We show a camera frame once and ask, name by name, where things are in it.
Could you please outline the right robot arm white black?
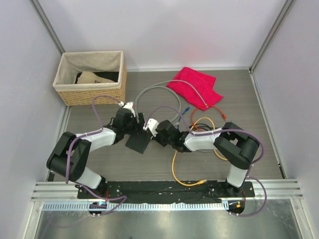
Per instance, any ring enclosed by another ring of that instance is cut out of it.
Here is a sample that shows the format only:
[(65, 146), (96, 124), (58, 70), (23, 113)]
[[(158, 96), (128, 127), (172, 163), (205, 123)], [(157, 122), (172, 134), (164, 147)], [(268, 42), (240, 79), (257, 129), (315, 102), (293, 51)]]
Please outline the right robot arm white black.
[(232, 197), (243, 191), (243, 183), (255, 155), (259, 148), (263, 148), (257, 137), (231, 122), (211, 131), (193, 132), (179, 131), (168, 120), (159, 123), (150, 119), (144, 129), (149, 130), (162, 146), (170, 145), (181, 153), (199, 150), (219, 151), (231, 164), (225, 191)]

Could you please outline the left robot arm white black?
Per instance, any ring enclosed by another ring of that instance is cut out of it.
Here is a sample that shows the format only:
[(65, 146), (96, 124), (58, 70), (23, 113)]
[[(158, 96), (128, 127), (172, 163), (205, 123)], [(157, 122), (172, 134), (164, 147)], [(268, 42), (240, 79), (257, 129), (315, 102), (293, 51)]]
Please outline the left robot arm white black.
[(46, 167), (71, 181), (89, 188), (96, 199), (106, 193), (106, 179), (89, 169), (86, 164), (90, 152), (121, 141), (125, 135), (134, 135), (145, 123), (142, 113), (135, 115), (132, 109), (119, 108), (116, 115), (101, 129), (73, 134), (64, 132), (50, 154)]

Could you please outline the black network switch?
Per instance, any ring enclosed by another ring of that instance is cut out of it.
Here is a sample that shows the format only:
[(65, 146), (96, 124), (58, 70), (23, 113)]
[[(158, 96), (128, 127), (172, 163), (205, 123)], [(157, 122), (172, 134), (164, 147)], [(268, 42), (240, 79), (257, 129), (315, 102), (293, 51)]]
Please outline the black network switch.
[(151, 137), (152, 135), (148, 132), (132, 134), (125, 146), (135, 152), (143, 154), (151, 140)]

